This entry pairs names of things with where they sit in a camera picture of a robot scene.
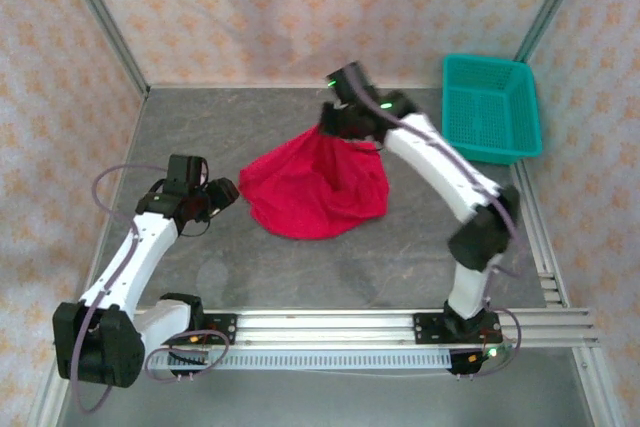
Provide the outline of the red t-shirt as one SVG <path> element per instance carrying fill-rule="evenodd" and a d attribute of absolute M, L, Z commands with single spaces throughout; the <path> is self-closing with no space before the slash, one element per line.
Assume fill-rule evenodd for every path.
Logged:
<path fill-rule="evenodd" d="M 244 167 L 239 191 L 269 233 L 325 240 L 385 216 L 390 187 L 377 145 L 312 127 Z"/>

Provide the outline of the teal plastic basket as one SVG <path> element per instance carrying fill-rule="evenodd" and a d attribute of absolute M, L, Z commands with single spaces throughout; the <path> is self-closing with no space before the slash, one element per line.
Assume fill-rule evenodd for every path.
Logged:
<path fill-rule="evenodd" d="M 443 137 L 470 161 L 512 165 L 543 150 L 530 67 L 449 54 L 442 63 Z"/>

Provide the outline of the black right controller board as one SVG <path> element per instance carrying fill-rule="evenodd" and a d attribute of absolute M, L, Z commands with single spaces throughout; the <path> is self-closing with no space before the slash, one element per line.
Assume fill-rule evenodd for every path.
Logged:
<path fill-rule="evenodd" d="M 512 360 L 510 350 L 503 347 L 459 349 L 450 351 L 451 365 L 447 371 L 458 379 L 476 379 L 496 374 Z"/>

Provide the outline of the long aluminium base rail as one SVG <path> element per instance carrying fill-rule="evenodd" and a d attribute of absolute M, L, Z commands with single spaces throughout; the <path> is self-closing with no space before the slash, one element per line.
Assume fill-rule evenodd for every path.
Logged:
<path fill-rule="evenodd" d="M 244 310 L 235 314 L 233 345 L 239 348 L 356 349 L 433 345 L 462 349 L 503 342 L 522 347 L 596 345 L 599 332 L 586 309 L 494 309 L 460 337 L 444 326 L 436 309 Z"/>

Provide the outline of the aluminium side rail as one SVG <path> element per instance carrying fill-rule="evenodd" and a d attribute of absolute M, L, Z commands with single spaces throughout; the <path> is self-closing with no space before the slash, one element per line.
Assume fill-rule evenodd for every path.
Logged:
<path fill-rule="evenodd" d="M 571 306 L 571 301 L 525 162 L 514 164 L 511 175 L 522 195 L 521 211 L 546 306 L 567 309 Z"/>

